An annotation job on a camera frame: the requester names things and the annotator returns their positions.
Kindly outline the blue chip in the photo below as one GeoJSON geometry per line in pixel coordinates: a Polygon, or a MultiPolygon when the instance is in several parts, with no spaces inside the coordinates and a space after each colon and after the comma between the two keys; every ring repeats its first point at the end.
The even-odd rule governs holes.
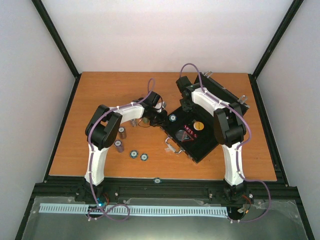
{"type": "Polygon", "coordinates": [[[132,159],[135,159],[137,158],[139,155],[138,151],[137,150],[132,150],[129,154],[129,156],[132,158],[132,159]]]}
{"type": "Polygon", "coordinates": [[[141,154],[141,156],[140,156],[140,159],[142,160],[142,161],[147,161],[148,160],[148,155],[146,154],[146,153],[143,153],[143,154],[141,154]]]}
{"type": "Polygon", "coordinates": [[[177,116],[175,114],[171,114],[168,119],[170,122],[175,122],[177,120],[177,116]]]}

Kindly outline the white dealer button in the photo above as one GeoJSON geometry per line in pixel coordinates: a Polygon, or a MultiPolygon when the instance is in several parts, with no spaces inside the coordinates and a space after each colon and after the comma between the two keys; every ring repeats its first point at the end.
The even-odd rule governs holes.
{"type": "Polygon", "coordinates": [[[205,125],[201,121],[195,121],[193,123],[193,128],[197,131],[202,131],[204,129],[205,125]]]}

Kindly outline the black poker set case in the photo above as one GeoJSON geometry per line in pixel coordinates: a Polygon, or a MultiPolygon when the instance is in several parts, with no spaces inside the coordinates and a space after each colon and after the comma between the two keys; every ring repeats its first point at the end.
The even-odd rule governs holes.
{"type": "MultiPolygon", "coordinates": [[[[239,103],[243,115],[250,108],[249,105],[240,102],[240,100],[234,94],[225,89],[222,85],[214,81],[212,78],[206,77],[203,74],[200,74],[200,76],[202,78],[202,84],[204,85],[204,87],[206,87],[215,96],[230,103],[239,103]]],[[[197,76],[195,82],[192,84],[198,82],[199,79],[197,76]]],[[[176,115],[177,120],[174,122],[170,122],[168,117],[168,124],[163,127],[164,132],[168,136],[172,137],[173,141],[181,149],[183,149],[195,163],[199,163],[214,148],[219,145],[214,135],[214,118],[200,106],[196,106],[194,110],[191,110],[189,112],[183,111],[182,107],[180,106],[171,114],[176,115]],[[195,121],[202,122],[204,124],[204,129],[200,131],[195,130],[193,126],[195,121]],[[176,138],[176,133],[179,130],[186,130],[192,135],[197,135],[197,139],[181,142],[176,138]]]]}

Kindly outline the triangular all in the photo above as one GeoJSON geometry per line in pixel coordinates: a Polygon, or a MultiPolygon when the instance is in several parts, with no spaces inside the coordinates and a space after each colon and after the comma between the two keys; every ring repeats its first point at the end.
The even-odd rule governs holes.
{"type": "Polygon", "coordinates": [[[192,135],[190,132],[183,129],[178,130],[175,136],[180,142],[189,142],[198,138],[196,134],[192,135]]]}

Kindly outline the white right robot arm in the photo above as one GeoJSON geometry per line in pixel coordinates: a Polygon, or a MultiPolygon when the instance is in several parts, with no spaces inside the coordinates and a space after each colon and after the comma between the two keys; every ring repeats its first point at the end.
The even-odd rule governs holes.
{"type": "Polygon", "coordinates": [[[241,185],[245,179],[242,167],[242,145],[244,136],[249,130],[243,118],[241,105],[228,102],[211,93],[202,83],[192,84],[187,76],[181,76],[176,85],[181,93],[180,104],[185,112],[196,106],[204,109],[213,117],[213,133],[222,146],[225,164],[224,180],[232,187],[241,185]]]}

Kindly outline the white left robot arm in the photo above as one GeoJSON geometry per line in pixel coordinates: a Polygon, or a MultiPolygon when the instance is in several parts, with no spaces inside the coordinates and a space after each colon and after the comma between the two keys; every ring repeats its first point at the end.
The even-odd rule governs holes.
{"type": "Polygon", "coordinates": [[[104,167],[109,148],[116,141],[122,123],[146,118],[152,127],[163,127],[168,123],[168,112],[165,102],[154,91],[146,97],[116,107],[100,105],[89,121],[85,135],[87,136],[89,157],[85,180],[91,185],[86,195],[92,201],[103,198],[104,188],[99,184],[104,180],[104,167]]]}

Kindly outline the brown chip stack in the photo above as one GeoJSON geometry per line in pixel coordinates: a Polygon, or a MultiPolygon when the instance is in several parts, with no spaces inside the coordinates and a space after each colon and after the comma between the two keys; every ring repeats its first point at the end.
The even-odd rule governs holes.
{"type": "Polygon", "coordinates": [[[125,129],[124,127],[120,127],[120,128],[118,129],[118,135],[119,135],[119,138],[120,138],[121,140],[126,139],[126,138],[127,138],[126,129],[125,129]]]}

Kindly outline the black aluminium frame rail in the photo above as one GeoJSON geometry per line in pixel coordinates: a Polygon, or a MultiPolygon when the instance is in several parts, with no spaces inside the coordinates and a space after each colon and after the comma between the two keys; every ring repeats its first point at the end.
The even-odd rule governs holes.
{"type": "Polygon", "coordinates": [[[32,191],[31,198],[36,197],[73,197],[77,202],[93,204],[93,193],[98,201],[107,196],[112,203],[121,203],[131,198],[138,199],[192,199],[201,200],[209,204],[222,206],[240,206],[246,202],[249,195],[251,203],[259,200],[264,203],[272,201],[292,200],[302,204],[298,189],[284,183],[268,182],[268,187],[261,183],[247,184],[244,193],[239,193],[232,200],[227,199],[222,181],[174,181],[164,180],[155,183],[152,179],[117,179],[107,178],[97,187],[91,188],[84,180],[63,180],[52,178],[44,183],[37,183],[32,191]]]}

